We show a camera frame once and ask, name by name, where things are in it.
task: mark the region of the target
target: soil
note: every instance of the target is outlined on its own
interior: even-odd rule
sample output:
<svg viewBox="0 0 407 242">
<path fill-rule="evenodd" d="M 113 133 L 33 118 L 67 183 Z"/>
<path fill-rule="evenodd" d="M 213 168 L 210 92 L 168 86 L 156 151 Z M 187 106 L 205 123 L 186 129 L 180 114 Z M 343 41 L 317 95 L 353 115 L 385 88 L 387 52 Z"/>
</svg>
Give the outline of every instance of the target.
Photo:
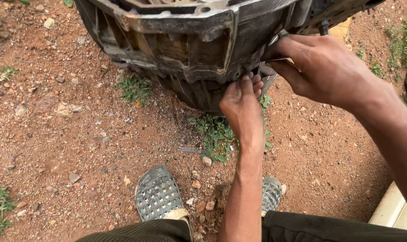
<svg viewBox="0 0 407 242">
<path fill-rule="evenodd" d="M 76 8 L 53 0 L 31 3 L 0 0 L 1 29 L 10 32 L 0 39 L 0 64 L 18 70 L 1 83 L 9 87 L 0 85 L 0 187 L 8 188 L 15 203 L 26 203 L 7 214 L 13 226 L 1 239 L 72 241 L 140 222 L 133 207 L 135 184 L 157 164 L 170 169 L 184 201 L 195 197 L 186 205 L 191 214 L 201 201 L 214 198 L 217 185 L 232 182 L 237 146 L 227 163 L 211 167 L 198 154 L 177 151 L 199 147 L 202 138 L 187 118 L 200 113 L 156 85 L 149 104 L 124 102 L 113 86 L 123 70 L 79 24 Z M 35 10 L 39 4 L 43 11 Z M 47 18 L 55 20 L 51 29 L 43 26 Z M 365 51 L 369 65 L 370 55 L 383 64 L 385 80 L 400 96 L 403 83 L 395 82 L 386 66 L 390 41 L 384 29 L 400 26 L 401 19 L 407 20 L 407 0 L 388 0 L 370 14 L 354 15 L 345 39 L 354 52 Z M 400 72 L 405 76 L 405 69 Z M 366 130 L 340 108 L 293 99 L 281 77 L 268 94 L 274 148 L 265 155 L 263 172 L 287 186 L 278 211 L 368 222 L 392 179 Z M 193 169 L 200 174 L 200 189 L 191 186 Z M 74 184 L 71 172 L 80 176 Z M 201 225 L 199 219 L 192 224 Z M 214 241 L 215 235 L 205 240 Z"/>
</svg>

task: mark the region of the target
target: gray perforated sandal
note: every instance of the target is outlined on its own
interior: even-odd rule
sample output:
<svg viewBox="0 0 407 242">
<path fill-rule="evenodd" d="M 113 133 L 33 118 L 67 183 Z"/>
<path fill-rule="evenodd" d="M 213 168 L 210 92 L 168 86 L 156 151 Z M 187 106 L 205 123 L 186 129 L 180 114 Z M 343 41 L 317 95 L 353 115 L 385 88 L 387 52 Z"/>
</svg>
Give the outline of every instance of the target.
<svg viewBox="0 0 407 242">
<path fill-rule="evenodd" d="M 283 189 L 281 183 L 274 176 L 266 176 L 262 182 L 261 216 L 264 217 L 268 211 L 276 210 L 280 203 Z"/>
<path fill-rule="evenodd" d="M 135 204 L 143 222 L 154 219 L 189 217 L 179 193 L 178 184 L 167 167 L 158 165 L 137 182 Z"/>
</svg>

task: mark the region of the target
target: dirty hand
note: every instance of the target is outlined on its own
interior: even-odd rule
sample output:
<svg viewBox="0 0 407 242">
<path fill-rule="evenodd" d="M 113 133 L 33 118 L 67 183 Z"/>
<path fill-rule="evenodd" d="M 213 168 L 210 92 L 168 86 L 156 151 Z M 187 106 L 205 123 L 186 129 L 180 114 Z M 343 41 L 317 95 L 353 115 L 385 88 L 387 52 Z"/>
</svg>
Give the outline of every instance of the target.
<svg viewBox="0 0 407 242">
<path fill-rule="evenodd" d="M 230 84 L 220 102 L 220 109 L 241 144 L 241 149 L 265 149 L 265 131 L 260 103 L 263 82 L 259 75 L 247 73 Z"/>
<path fill-rule="evenodd" d="M 286 60 L 267 64 L 297 95 L 355 113 L 391 88 L 332 36 L 289 35 L 276 45 L 278 52 L 292 58 L 294 66 Z"/>
</svg>

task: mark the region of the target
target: forearm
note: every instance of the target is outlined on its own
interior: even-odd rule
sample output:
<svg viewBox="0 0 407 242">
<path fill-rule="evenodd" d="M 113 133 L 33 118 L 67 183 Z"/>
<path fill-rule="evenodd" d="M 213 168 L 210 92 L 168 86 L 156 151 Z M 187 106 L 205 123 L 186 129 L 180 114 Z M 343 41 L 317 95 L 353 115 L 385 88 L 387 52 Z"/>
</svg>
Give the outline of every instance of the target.
<svg viewBox="0 0 407 242">
<path fill-rule="evenodd" d="M 241 149 L 217 241 L 261 241 L 263 150 Z"/>
<path fill-rule="evenodd" d="M 407 107 L 390 87 L 354 114 L 378 146 L 407 201 Z"/>
</svg>

